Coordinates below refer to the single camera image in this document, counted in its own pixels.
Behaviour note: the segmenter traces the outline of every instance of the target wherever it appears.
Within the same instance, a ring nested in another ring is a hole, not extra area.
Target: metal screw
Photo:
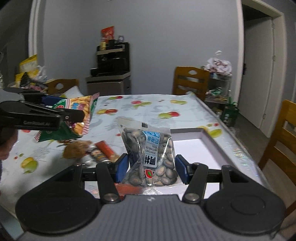
[[[118,195],[114,194],[114,193],[107,193],[104,195],[103,197],[106,201],[109,202],[114,202],[118,199]]]
[[[195,202],[195,201],[197,201],[197,200],[200,198],[200,196],[199,196],[198,194],[196,194],[196,193],[187,193],[187,194],[185,195],[185,198],[186,198],[188,201]]]

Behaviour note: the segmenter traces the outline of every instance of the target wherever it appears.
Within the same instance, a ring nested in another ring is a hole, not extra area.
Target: table
[[[265,185],[263,174],[249,154],[229,129],[193,93],[184,96],[152,94],[99,97],[89,134],[81,139],[94,143],[105,140],[117,154],[125,153],[116,124],[118,116],[171,129],[201,126],[210,133],[238,170]],[[3,161],[0,204],[12,215],[15,215],[15,204],[23,194],[77,162],[62,158],[64,146],[57,141],[37,143],[34,139],[36,133],[37,131],[19,131],[19,141],[9,158]],[[20,165],[27,157],[37,160],[38,167],[33,173],[25,174]]]

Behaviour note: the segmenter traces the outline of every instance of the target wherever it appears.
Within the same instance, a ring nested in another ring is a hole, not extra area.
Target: chair backrest
[[[271,159],[296,185],[296,164],[275,147],[279,141],[296,154],[296,136],[284,128],[286,121],[296,126],[296,104],[288,100],[282,103],[275,129],[258,166],[263,169],[267,161]],[[288,216],[295,209],[296,201],[287,208],[286,215]]]
[[[46,82],[48,86],[47,93],[50,95],[53,94],[62,94],[72,88],[73,86],[79,86],[79,80],[77,79],[56,79],[49,80]]]
[[[195,67],[176,67],[173,95],[185,95],[187,91],[193,91],[198,98],[204,101],[209,77],[210,72],[203,69]],[[197,79],[198,82],[190,81],[186,78],[194,78]]]

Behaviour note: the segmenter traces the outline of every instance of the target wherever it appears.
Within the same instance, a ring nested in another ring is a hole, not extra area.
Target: human hand
[[[0,145],[0,160],[5,160],[9,156],[13,145],[17,142],[18,131],[15,130],[13,135],[2,145]]]

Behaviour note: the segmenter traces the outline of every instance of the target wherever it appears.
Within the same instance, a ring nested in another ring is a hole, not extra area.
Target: door
[[[273,30],[270,17],[245,22],[245,75],[239,97],[240,113],[261,127],[273,71]]]

